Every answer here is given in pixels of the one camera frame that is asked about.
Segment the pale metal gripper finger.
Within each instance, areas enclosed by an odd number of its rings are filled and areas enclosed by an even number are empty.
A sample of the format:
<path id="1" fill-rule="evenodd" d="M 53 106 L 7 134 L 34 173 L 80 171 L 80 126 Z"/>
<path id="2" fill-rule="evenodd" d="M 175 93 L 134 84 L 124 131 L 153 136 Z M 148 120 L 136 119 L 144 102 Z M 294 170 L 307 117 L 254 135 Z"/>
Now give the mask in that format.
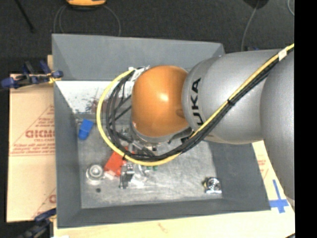
<path id="1" fill-rule="evenodd" d="M 119 180 L 119 188 L 126 189 L 129 182 L 132 180 L 135 174 L 134 167 L 132 164 L 127 163 L 121 167 L 121 174 Z"/>
<path id="2" fill-rule="evenodd" d="M 148 180 L 148 172 L 146 166 L 136 164 L 134 166 L 134 184 L 135 185 L 145 185 Z"/>

